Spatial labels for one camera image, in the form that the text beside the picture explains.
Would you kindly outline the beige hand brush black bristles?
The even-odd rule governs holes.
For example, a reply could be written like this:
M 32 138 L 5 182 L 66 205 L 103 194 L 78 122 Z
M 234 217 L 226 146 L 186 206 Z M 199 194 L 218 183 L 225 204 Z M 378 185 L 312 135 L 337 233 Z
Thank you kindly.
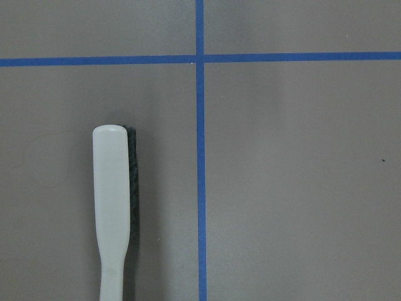
M 121 125 L 93 130 L 95 228 L 101 260 L 100 300 L 122 300 L 125 257 L 137 221 L 136 131 Z

